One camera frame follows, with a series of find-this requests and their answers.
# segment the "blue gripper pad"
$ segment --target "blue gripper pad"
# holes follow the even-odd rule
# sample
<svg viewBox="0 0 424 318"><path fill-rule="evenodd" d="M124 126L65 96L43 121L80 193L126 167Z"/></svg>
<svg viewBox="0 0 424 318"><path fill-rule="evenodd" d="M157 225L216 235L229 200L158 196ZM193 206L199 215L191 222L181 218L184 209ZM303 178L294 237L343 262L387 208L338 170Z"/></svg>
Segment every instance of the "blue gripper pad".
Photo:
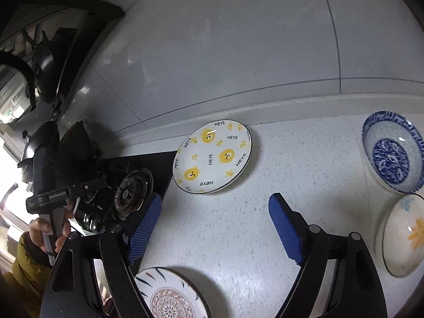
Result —
<svg viewBox="0 0 424 318"><path fill-rule="evenodd" d="M304 254L302 253L300 236L296 232L296 228L292 223L293 219L290 216L293 211L279 193L270 196L268 211L287 256L293 259L297 265L300 265L304 260Z"/></svg>
<svg viewBox="0 0 424 318"><path fill-rule="evenodd" d="M150 204L146 215L130 239L128 252L128 261L130 264L133 264L134 261L143 256L161 211L162 200L159 195L155 194L155 198Z"/></svg>

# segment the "white plate with yellow bears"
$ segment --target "white plate with yellow bears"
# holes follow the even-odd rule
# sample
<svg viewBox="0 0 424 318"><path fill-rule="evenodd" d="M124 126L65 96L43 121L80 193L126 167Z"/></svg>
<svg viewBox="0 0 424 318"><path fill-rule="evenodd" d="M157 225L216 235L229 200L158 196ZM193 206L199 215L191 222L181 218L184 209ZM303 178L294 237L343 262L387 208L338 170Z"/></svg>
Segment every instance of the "white plate with yellow bears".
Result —
<svg viewBox="0 0 424 318"><path fill-rule="evenodd" d="M236 121L209 123L190 135L177 151L173 174L192 194L207 194L230 184L245 168L252 151L247 128Z"/></svg>

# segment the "orange flower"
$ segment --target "orange flower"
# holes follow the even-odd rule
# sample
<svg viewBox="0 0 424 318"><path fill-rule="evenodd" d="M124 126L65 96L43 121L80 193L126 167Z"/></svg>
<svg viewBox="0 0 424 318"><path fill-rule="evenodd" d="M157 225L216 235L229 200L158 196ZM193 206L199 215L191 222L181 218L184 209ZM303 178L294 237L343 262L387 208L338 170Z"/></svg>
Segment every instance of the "orange flower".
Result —
<svg viewBox="0 0 424 318"><path fill-rule="evenodd" d="M419 246L424 245L424 220L417 219L417 226L412 227L412 234L408 237L408 240L412 240L412 248L415 250Z"/></svg>

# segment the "plate with brown mandala pattern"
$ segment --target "plate with brown mandala pattern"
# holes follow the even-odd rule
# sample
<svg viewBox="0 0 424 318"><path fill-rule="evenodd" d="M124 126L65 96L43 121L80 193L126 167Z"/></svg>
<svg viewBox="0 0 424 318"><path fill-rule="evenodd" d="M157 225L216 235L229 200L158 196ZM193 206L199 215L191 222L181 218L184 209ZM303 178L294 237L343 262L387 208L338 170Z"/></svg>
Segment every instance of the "plate with brown mandala pattern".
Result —
<svg viewBox="0 0 424 318"><path fill-rule="evenodd" d="M197 289L170 269L145 269L134 279L155 318L210 318Z"/></svg>

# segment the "yellow bear face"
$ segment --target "yellow bear face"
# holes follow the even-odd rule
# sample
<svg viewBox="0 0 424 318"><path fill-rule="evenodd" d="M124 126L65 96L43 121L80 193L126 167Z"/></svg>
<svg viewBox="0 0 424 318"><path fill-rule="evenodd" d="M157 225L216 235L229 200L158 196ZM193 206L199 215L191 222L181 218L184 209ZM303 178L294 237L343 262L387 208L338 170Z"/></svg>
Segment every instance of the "yellow bear face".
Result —
<svg viewBox="0 0 424 318"><path fill-rule="evenodd" d="M212 131L212 129L203 129L203 133L200 135L200 137L202 138L203 142L209 143L212 142L215 138L215 133L210 133L208 134L208 132Z"/></svg>
<svg viewBox="0 0 424 318"><path fill-rule="evenodd" d="M230 162L231 160L233 160L235 155L236 153L234 153L232 149L226 149L225 151L223 151L222 153L218 155L219 162L223 162L223 163Z"/></svg>
<svg viewBox="0 0 424 318"><path fill-rule="evenodd" d="M184 178L187 180L194 180L199 176L199 173L200 170L197 168L197 166L194 166L184 173Z"/></svg>

